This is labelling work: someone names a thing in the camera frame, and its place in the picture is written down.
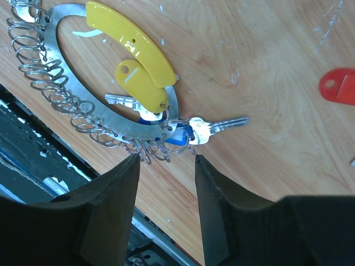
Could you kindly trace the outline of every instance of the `wooden surface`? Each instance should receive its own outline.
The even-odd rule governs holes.
[[[44,7],[69,3],[46,0]],[[180,117],[218,121],[248,115],[247,127],[197,147],[222,173],[270,200],[289,194],[353,194],[355,107],[325,101],[317,85],[337,67],[355,68],[355,2],[347,0],[168,1],[101,0],[159,44],[180,81]],[[98,172],[127,154],[74,132],[17,70],[0,3],[0,82]],[[106,35],[82,38],[84,18],[62,22],[62,50],[98,97],[122,93],[116,65],[130,54]],[[203,263],[194,158],[141,166],[136,206]]]

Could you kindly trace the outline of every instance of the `key head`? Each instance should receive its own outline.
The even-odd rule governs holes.
[[[190,126],[194,131],[195,138],[190,141],[191,145],[201,145],[208,142],[210,139],[209,122],[206,122],[200,117],[193,117],[188,119]]]

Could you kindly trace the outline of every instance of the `metal key holder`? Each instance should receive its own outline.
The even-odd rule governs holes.
[[[27,20],[28,16],[19,14],[19,10],[30,8],[35,9],[33,19]],[[189,142],[179,151],[171,151],[164,144],[164,140],[173,134],[177,123],[189,124],[179,120],[178,99],[173,86],[165,87],[169,99],[166,120],[161,124],[143,125],[106,107],[70,70],[58,46],[57,29],[64,17],[85,17],[84,5],[61,4],[46,11],[40,7],[39,0],[33,3],[15,2],[11,12],[14,19],[7,19],[8,33],[16,57],[21,63],[19,70],[31,80],[31,88],[41,91],[55,110],[72,116],[70,124],[76,131],[89,134],[92,140],[105,147],[123,145],[129,153],[139,154],[141,160],[147,163],[151,163],[150,155],[170,162],[169,152],[183,152],[187,147],[194,153]],[[25,30],[27,34],[13,36],[15,29]]]

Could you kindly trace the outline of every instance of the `yellow handle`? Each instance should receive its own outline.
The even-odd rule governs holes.
[[[99,29],[126,47],[145,68],[157,88],[176,83],[175,73],[163,53],[132,21],[95,1],[88,1],[86,8],[88,26]]]
[[[135,60],[124,60],[116,68],[117,82],[150,112],[164,112],[169,106],[164,88],[154,86],[148,73]]]

